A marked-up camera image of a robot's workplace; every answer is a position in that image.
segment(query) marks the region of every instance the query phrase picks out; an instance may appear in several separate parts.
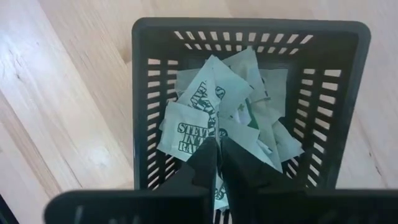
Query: hardwood floor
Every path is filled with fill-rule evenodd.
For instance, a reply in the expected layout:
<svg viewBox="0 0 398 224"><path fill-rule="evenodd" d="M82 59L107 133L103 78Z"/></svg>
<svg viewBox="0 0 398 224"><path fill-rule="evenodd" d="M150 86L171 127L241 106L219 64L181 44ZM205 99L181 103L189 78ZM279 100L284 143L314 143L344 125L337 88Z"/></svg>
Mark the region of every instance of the hardwood floor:
<svg viewBox="0 0 398 224"><path fill-rule="evenodd" d="M144 16L356 20L372 42L338 179L398 187L395 0L0 0L0 194L21 223L71 189L132 188L131 27Z"/></svg>

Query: black plastic basket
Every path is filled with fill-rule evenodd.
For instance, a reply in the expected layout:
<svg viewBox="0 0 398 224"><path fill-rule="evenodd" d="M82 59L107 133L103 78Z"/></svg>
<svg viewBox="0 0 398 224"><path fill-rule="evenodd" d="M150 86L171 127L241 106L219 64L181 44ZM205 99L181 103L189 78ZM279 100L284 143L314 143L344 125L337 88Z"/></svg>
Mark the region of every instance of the black plastic basket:
<svg viewBox="0 0 398 224"><path fill-rule="evenodd" d="M156 149L177 70L252 46L260 69L287 68L286 116L305 154L283 164L303 187L334 188L370 42L360 22L143 18L132 29L134 182L156 189L181 166Z"/></svg>

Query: wood grain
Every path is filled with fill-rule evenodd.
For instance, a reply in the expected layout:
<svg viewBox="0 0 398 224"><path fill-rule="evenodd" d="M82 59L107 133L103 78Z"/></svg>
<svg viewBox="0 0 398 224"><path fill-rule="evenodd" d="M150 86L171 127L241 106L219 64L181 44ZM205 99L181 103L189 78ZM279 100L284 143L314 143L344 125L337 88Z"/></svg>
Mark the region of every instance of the wood grain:
<svg viewBox="0 0 398 224"><path fill-rule="evenodd" d="M143 16L355 20L372 32L338 187L398 187L395 0L0 0L0 194L21 223L71 189L133 186Z"/></svg>

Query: wooden floor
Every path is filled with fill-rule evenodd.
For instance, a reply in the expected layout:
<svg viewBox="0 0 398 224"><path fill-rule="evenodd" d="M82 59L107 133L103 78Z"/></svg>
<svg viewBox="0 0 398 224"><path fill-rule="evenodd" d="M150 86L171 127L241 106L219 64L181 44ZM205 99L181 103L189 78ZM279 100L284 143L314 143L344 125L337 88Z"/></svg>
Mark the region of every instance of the wooden floor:
<svg viewBox="0 0 398 224"><path fill-rule="evenodd" d="M131 27L144 16L356 20L373 39L338 187L398 187L396 0L0 0L0 194L21 223L131 188Z"/></svg>

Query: basket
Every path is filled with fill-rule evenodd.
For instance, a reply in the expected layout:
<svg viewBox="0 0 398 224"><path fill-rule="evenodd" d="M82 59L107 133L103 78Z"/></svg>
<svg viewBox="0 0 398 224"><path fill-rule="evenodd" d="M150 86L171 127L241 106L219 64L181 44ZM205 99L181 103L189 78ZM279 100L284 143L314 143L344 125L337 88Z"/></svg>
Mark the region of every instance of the basket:
<svg viewBox="0 0 398 224"><path fill-rule="evenodd" d="M156 149L166 104L177 99L177 70L249 45L260 69L289 70L282 123L305 154L284 162L284 173L303 187L335 188L370 38L364 24L348 21L139 19L132 28L135 188L156 189L181 166Z"/></svg>

